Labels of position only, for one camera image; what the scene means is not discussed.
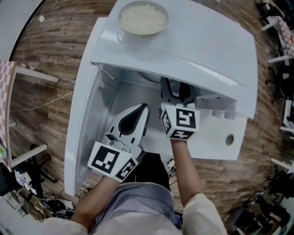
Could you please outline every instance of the white bowl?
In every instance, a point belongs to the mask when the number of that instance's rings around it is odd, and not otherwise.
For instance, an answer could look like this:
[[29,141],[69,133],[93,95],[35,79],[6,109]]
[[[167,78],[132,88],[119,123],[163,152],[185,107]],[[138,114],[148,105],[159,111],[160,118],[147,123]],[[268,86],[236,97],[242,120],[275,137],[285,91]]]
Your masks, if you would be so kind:
[[[143,6],[145,6],[145,5],[154,6],[155,9],[156,9],[157,11],[161,11],[162,13],[164,13],[165,18],[166,18],[166,24],[165,24],[165,26],[164,26],[162,29],[160,29],[160,30],[158,30],[158,31],[155,31],[155,32],[153,32],[153,33],[151,33],[151,34],[137,34],[137,33],[130,32],[130,31],[128,31],[127,29],[125,29],[125,28],[123,27],[123,25],[120,23],[120,16],[121,16],[122,12],[123,12],[125,9],[127,9],[128,7],[130,7],[130,6],[141,6],[141,5],[143,5]],[[162,32],[162,31],[167,27],[168,22],[169,22],[169,14],[168,14],[167,10],[166,10],[163,6],[161,6],[160,4],[158,4],[158,3],[156,3],[156,2],[148,1],[148,0],[139,0],[139,1],[134,1],[134,2],[128,3],[128,4],[125,5],[122,9],[120,9],[120,10],[119,10],[119,13],[118,13],[118,23],[119,23],[119,26],[120,26],[124,31],[126,31],[126,32],[128,32],[128,33],[130,33],[130,34],[139,35],[139,36],[146,36],[146,37],[149,37],[149,36],[157,35],[158,33]]]

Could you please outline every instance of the checkered cloth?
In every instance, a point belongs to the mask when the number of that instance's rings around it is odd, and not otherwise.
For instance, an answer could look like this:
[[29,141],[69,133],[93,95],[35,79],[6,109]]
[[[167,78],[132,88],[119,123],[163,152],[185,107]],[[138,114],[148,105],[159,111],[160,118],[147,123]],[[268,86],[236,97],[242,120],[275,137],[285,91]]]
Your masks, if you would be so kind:
[[294,37],[288,25],[281,17],[270,18],[273,18],[278,22],[274,27],[283,36],[288,56],[294,56]]
[[6,117],[9,112],[8,97],[15,66],[15,62],[0,60],[0,138],[2,139],[6,149],[6,133],[8,131],[8,127],[6,126]]

